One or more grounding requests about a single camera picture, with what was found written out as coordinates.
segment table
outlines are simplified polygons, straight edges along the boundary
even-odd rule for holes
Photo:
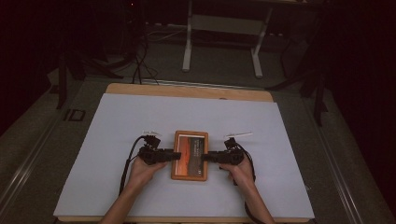
[[[207,131],[209,150],[224,150],[228,133],[252,131],[236,141],[255,161],[256,185],[276,221],[314,217],[269,92],[129,84],[108,86],[54,215],[61,221],[99,220],[118,196],[134,140],[142,131],[156,131],[162,134],[160,147],[172,148],[176,130]],[[209,163],[206,182],[170,175],[167,166],[154,176],[127,221],[248,222],[241,195],[215,163]]]
[[[296,1],[296,0],[256,0],[253,2],[265,3],[268,8],[265,12],[265,18],[263,21],[256,20],[245,20],[236,18],[224,18],[216,16],[197,15],[192,12],[192,0],[189,0],[188,18],[187,18],[187,40],[186,48],[184,51],[182,71],[190,71],[191,63],[191,32],[192,30],[206,30],[225,32],[242,35],[256,35],[257,42],[254,48],[251,49],[251,58],[253,61],[254,73],[257,78],[263,77],[262,66],[260,64],[259,52],[262,47],[262,41],[265,37],[265,33],[268,27],[268,23],[271,20],[271,16],[274,10],[274,6],[289,6],[289,7],[306,7],[314,8],[315,10],[321,9],[325,1]]]

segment black cable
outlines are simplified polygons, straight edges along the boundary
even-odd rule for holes
[[[154,81],[157,83],[157,85],[160,85],[160,83],[158,82],[157,78],[155,78],[156,76],[158,76],[158,71],[155,70],[154,68],[150,68],[146,65],[146,63],[144,61],[142,61],[143,66],[146,68],[146,71],[148,72],[148,77],[143,77],[143,78],[151,78],[154,79]]]
[[[56,224],[56,223],[58,223],[58,221],[59,221],[59,218],[56,217],[56,218],[53,220],[52,224]]]
[[[133,77],[132,77],[132,84],[134,84],[134,78],[136,77],[136,74],[138,74],[138,76],[139,76],[139,82],[140,82],[140,84],[142,84],[142,78],[141,78],[141,76],[140,76],[140,66],[141,66],[141,64],[143,63],[143,61],[145,60],[146,55],[147,55],[147,53],[148,53],[148,50],[147,50],[146,46],[143,45],[143,47],[144,47],[145,52],[144,52],[143,57],[141,58],[141,60],[139,61],[137,54],[136,54],[136,57],[135,57],[135,58],[136,58],[136,62],[137,62],[137,67],[136,67],[136,69],[134,70],[134,75],[133,75]]]
[[[134,145],[133,145],[132,148],[131,148],[131,152],[129,153],[128,159],[127,159],[126,162],[125,162],[124,171],[123,171],[123,173],[122,173],[121,182],[120,182],[119,196],[120,196],[120,194],[122,193],[123,188],[124,188],[124,185],[125,185],[125,179],[126,179],[126,174],[128,173],[129,164],[131,163],[132,160],[134,160],[134,158],[136,158],[136,157],[133,157],[133,158],[132,158],[132,154],[134,153],[134,148],[136,147],[137,142],[138,142],[140,139],[142,139],[142,138],[144,138],[143,135],[140,136],[140,137],[138,137],[138,138],[134,141]]]
[[[238,147],[240,147],[240,149],[242,149],[242,151],[244,151],[245,155],[247,155],[247,159],[250,162],[250,167],[251,167],[251,173],[253,174],[253,181],[256,180],[256,172],[254,171],[254,165],[253,165],[253,159],[251,158],[250,154],[238,143],[236,143],[236,145]]]
[[[247,216],[256,224],[265,224],[265,222],[262,222],[258,220],[256,217],[254,217],[251,213],[250,210],[248,210],[248,205],[245,203],[245,211],[247,211]]]

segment floor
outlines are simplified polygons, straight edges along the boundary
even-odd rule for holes
[[[183,34],[148,37],[142,66],[144,84],[209,86],[264,91],[283,80],[279,60],[285,41],[264,39],[259,56],[264,77],[254,77],[249,48],[197,41],[191,70],[181,71]],[[132,82],[135,64],[116,69],[124,79],[110,79],[87,68],[84,81],[69,77],[68,100],[56,110],[57,95],[46,92],[0,139],[0,223],[53,223],[53,210],[62,192],[85,133],[106,86]],[[56,83],[57,71],[49,74]],[[302,98],[301,83],[273,91],[316,222],[396,223],[371,177],[332,93],[325,91],[323,126],[312,116],[314,96]],[[85,110],[83,121],[65,118],[67,109]]]

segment orange rectangular frame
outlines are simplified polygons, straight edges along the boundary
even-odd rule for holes
[[[193,147],[191,147],[191,138],[202,138],[204,142],[195,141]],[[176,131],[174,151],[181,152],[181,158],[178,161],[172,161],[172,179],[193,181],[207,180],[207,161],[202,161],[201,158],[202,154],[206,154],[208,151],[208,140],[208,133]],[[191,162],[199,166],[197,171],[198,175],[189,174]]]

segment small box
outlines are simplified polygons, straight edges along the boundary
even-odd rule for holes
[[[176,131],[175,152],[180,152],[180,160],[172,161],[172,179],[206,181],[207,161],[202,154],[208,151],[208,134],[191,131]]]

